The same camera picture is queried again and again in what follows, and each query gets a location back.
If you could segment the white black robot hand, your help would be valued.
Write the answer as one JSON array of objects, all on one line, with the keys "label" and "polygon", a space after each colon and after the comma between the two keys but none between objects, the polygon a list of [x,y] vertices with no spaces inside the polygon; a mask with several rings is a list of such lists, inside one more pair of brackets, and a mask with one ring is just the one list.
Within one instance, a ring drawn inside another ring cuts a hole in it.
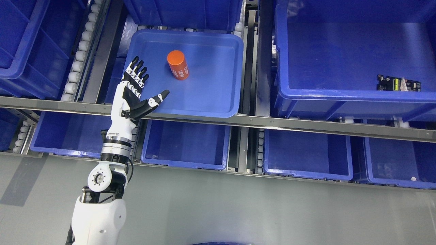
[{"label": "white black robot hand", "polygon": [[145,100],[141,100],[149,75],[143,60],[136,56],[123,72],[117,85],[111,108],[111,126],[107,130],[107,140],[131,141],[132,133],[144,116],[152,113],[170,94],[169,90]]}]

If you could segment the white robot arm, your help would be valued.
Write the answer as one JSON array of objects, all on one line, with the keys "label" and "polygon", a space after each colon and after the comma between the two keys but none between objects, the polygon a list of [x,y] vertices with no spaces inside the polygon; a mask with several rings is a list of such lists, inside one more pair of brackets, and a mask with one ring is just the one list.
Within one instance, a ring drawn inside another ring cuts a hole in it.
[{"label": "white robot arm", "polygon": [[133,173],[132,137],[109,134],[98,164],[75,202],[65,244],[116,245],[127,209],[124,192]]}]

